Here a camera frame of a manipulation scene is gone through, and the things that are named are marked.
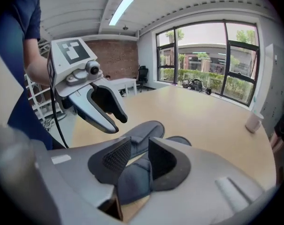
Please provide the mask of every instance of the window pane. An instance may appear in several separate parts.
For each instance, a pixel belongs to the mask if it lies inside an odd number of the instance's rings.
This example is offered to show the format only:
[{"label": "window pane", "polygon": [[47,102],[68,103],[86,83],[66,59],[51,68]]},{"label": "window pane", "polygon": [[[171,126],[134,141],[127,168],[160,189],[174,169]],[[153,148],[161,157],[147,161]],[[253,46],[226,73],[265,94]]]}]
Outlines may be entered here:
[{"label": "window pane", "polygon": [[177,81],[199,79],[206,88],[221,93],[225,73],[225,45],[186,45],[178,49]]},{"label": "window pane", "polygon": [[206,88],[220,93],[225,73],[224,24],[202,23],[176,30],[178,39],[177,81],[199,79]]},{"label": "window pane", "polygon": [[174,66],[174,47],[160,50],[159,66]]},{"label": "window pane", "polygon": [[176,30],[178,46],[190,44],[226,44],[224,24],[202,23]]},{"label": "window pane", "polygon": [[172,83],[174,81],[174,68],[160,68],[159,81]]},{"label": "window pane", "polygon": [[230,47],[230,71],[255,79],[256,52],[240,47]]},{"label": "window pane", "polygon": [[158,46],[164,46],[170,43],[174,43],[174,31],[170,30],[164,33],[161,33],[158,36]]},{"label": "window pane", "polygon": [[238,23],[227,23],[226,27],[229,40],[259,45],[256,27]]},{"label": "window pane", "polygon": [[226,79],[224,95],[248,104],[249,99],[251,99],[250,96],[252,90],[252,83],[228,76]]}]

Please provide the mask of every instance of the ceiling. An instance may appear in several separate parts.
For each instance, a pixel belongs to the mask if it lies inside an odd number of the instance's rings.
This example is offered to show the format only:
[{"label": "ceiling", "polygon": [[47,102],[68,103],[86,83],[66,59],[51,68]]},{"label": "ceiling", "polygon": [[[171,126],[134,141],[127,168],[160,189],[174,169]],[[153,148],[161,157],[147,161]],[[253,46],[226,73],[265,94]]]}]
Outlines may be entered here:
[{"label": "ceiling", "polygon": [[122,0],[40,0],[41,35],[66,38],[92,34],[134,36],[136,31],[179,10],[213,2],[251,3],[270,8],[267,0],[134,0],[116,26],[109,20]]}]

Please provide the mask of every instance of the brick wall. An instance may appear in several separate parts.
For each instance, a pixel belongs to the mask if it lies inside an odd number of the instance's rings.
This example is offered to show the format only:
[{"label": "brick wall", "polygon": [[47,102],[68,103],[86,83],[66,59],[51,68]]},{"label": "brick wall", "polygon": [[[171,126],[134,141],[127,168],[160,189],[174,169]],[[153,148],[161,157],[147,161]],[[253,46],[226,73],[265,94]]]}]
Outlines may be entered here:
[{"label": "brick wall", "polygon": [[111,79],[138,75],[138,46],[134,41],[96,40],[86,42],[96,54],[104,76]]}]

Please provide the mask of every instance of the navy blue shirt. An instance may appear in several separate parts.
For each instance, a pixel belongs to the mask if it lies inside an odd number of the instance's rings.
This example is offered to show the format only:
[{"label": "navy blue shirt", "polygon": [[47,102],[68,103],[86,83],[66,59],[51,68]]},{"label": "navy blue shirt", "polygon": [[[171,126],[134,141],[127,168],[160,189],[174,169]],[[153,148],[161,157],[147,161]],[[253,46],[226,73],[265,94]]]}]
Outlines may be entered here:
[{"label": "navy blue shirt", "polygon": [[40,39],[39,0],[15,0],[0,17],[0,56],[23,87],[8,124],[23,131],[30,139],[42,141],[52,149],[52,137],[35,115],[29,101],[24,81],[23,42],[25,39]]}]

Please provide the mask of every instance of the green hedge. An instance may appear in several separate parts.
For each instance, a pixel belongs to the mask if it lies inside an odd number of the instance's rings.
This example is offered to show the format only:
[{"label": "green hedge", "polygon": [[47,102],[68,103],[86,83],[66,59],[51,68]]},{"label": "green hedge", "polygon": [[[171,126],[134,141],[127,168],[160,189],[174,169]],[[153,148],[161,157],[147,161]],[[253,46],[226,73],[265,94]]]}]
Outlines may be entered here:
[{"label": "green hedge", "polygon": [[[161,68],[161,78],[164,77],[165,81],[173,81],[174,69],[173,68]],[[177,81],[199,79],[202,81],[203,86],[212,88],[214,92],[220,92],[224,75],[215,74],[210,72],[201,72],[197,70],[179,69],[177,75]],[[248,102],[249,94],[251,93],[253,85],[249,82],[240,80],[235,77],[227,77],[224,93],[227,96],[235,99]]]}]

